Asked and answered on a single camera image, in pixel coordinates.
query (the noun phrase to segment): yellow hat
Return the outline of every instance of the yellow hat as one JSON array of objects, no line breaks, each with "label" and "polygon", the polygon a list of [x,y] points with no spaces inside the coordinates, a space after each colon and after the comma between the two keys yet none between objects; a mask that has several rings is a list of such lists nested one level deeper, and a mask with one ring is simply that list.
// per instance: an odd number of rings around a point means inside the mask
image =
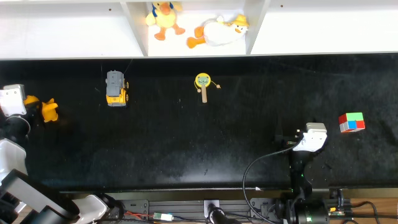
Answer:
[{"label": "yellow hat", "polygon": [[246,16],[239,14],[235,21],[232,22],[238,26],[249,26],[248,22],[246,22]]}]

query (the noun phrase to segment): green cube face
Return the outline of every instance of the green cube face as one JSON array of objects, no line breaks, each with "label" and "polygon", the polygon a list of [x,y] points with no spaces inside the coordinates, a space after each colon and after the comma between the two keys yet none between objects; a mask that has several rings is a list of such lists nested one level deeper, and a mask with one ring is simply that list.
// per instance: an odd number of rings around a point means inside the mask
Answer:
[{"label": "green cube face", "polygon": [[208,77],[198,77],[198,83],[200,85],[206,85],[209,82]]},{"label": "green cube face", "polygon": [[362,113],[347,113],[347,121],[363,121]]}]

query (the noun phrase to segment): black tabletop surface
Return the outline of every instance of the black tabletop surface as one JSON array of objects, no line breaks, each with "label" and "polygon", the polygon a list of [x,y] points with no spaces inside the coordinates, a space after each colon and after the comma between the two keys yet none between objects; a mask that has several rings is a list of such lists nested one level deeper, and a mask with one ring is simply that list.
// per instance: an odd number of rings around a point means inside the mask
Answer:
[{"label": "black tabletop surface", "polygon": [[[106,72],[125,72],[128,108],[106,104]],[[221,85],[201,102],[193,81]],[[29,175],[59,190],[234,188],[284,130],[324,123],[307,167],[314,184],[398,185],[398,54],[0,62],[0,83],[58,103],[59,120],[29,134]],[[362,112],[366,129],[341,134]],[[249,186],[290,185],[286,154],[254,165]]]}]

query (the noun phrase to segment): rubik's cube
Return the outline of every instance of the rubik's cube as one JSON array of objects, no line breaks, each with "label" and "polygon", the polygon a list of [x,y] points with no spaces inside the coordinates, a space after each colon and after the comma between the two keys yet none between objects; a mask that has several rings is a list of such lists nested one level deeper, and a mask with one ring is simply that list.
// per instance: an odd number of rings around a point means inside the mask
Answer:
[{"label": "rubik's cube", "polygon": [[356,132],[365,129],[362,113],[346,113],[338,118],[342,133]]}]

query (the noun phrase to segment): yellow and gray toy truck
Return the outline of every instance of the yellow and gray toy truck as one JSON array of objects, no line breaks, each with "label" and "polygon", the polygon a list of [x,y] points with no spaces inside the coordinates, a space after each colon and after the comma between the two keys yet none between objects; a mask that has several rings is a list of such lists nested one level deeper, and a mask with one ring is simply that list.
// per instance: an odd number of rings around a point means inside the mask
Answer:
[{"label": "yellow and gray toy truck", "polygon": [[108,106],[126,106],[129,101],[129,82],[124,79],[124,74],[110,71],[106,74],[105,82]]}]

